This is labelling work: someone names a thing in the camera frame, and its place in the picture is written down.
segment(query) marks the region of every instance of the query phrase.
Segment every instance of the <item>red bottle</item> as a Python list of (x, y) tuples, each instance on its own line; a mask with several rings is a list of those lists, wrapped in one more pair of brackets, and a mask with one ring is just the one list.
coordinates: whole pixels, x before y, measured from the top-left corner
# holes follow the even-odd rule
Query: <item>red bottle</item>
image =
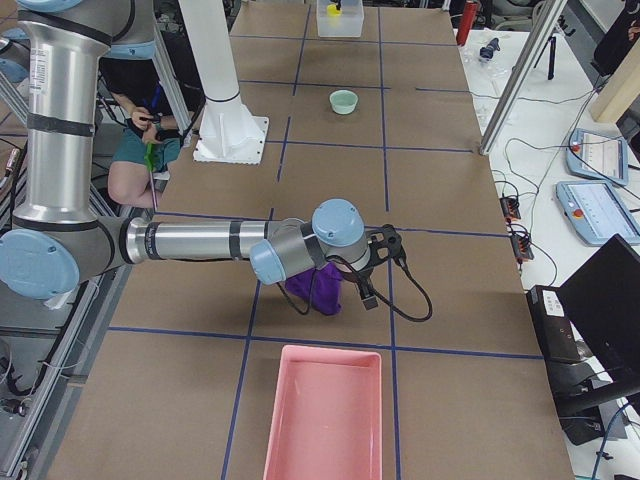
[(473, 0), (467, 0), (464, 4), (464, 10), (462, 11), (462, 20), (458, 26), (458, 35), (456, 35), (456, 43), (459, 46), (463, 46), (467, 43), (467, 37), (469, 36), (469, 30), (473, 26), (473, 22), (476, 19), (476, 12), (478, 10), (478, 4)]

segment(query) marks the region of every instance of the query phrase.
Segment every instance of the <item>black tape band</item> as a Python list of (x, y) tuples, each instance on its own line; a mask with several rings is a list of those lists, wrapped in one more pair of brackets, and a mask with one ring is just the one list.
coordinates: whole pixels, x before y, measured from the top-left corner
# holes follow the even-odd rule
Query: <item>black tape band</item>
[(78, 137), (93, 137), (95, 127), (92, 123), (72, 122), (55, 117), (45, 117), (37, 113), (27, 115), (27, 128), (49, 133), (64, 133)]
[(34, 222), (33, 220), (25, 220), (16, 216), (13, 217), (13, 224), (36, 232), (84, 232), (98, 227), (97, 220), (87, 223), (49, 223)]
[(204, 96), (204, 98), (206, 98), (207, 100), (211, 100), (212, 102), (216, 102), (216, 103), (225, 103), (225, 102), (230, 102), (231, 100), (234, 100), (235, 98), (238, 98), (239, 96), (240, 96), (240, 90), (238, 90), (238, 93), (236, 93), (233, 97), (227, 98), (226, 100), (216, 100), (215, 98), (207, 97), (206, 95)]
[(242, 259), (242, 253), (240, 253), (240, 226), (242, 222), (238, 220), (232, 220), (229, 225), (229, 255), (234, 260)]
[(66, 30), (67, 32), (77, 33), (83, 37), (92, 38), (100, 43), (111, 46), (111, 35), (107, 35), (95, 28), (72, 22), (66, 18), (56, 17), (42, 12), (36, 13), (31, 10), (19, 10), (18, 21), (42, 23), (44, 25), (49, 25), (50, 27)]
[(147, 230), (144, 232), (144, 249), (151, 260), (164, 260), (164, 258), (158, 255), (156, 245), (156, 232), (158, 231), (159, 225), (159, 222), (151, 222), (147, 225)]
[(327, 263), (324, 258), (324, 252), (320, 247), (320, 241), (318, 237), (313, 232), (313, 228), (311, 228), (311, 223), (303, 223), (300, 226), (300, 232), (302, 233), (302, 239), (304, 240), (304, 244), (307, 247), (307, 252), (313, 260), (316, 268), (322, 267), (325, 263)]

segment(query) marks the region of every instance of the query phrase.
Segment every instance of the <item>green bowl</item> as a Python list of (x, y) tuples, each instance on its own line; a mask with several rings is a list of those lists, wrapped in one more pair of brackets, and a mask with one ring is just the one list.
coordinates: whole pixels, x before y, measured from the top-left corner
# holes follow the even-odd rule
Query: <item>green bowl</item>
[(339, 115), (348, 115), (358, 104), (358, 95), (351, 90), (336, 90), (329, 95), (331, 108)]

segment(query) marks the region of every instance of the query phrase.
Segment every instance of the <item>purple cloth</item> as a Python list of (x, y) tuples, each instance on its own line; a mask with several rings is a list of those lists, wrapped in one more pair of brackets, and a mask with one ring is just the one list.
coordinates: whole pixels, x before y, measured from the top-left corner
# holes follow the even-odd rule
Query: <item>purple cloth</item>
[[(293, 295), (309, 301), (311, 279), (315, 269), (307, 270), (287, 279), (284, 287)], [(342, 275), (333, 263), (327, 264), (316, 272), (311, 294), (311, 306), (325, 315), (335, 315), (342, 306), (340, 300), (340, 282)]]

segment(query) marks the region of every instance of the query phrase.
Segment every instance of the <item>person's hand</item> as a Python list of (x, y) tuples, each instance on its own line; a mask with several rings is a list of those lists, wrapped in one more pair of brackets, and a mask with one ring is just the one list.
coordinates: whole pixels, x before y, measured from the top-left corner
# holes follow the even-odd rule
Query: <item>person's hand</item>
[(158, 135), (158, 131), (156, 130), (155, 125), (153, 123), (150, 123), (149, 127), (142, 134), (142, 143), (144, 143), (145, 145), (149, 143), (162, 143), (156, 138), (156, 135)]
[(144, 107), (135, 107), (131, 111), (131, 121), (140, 130), (147, 130), (152, 117), (153, 115), (151, 115), (151, 113), (149, 113), (149, 110)]
[(636, 26), (636, 21), (631, 22), (631, 26), (629, 27), (629, 31), (627, 32), (629, 36), (629, 41), (633, 42), (635, 38), (640, 33), (640, 27)]

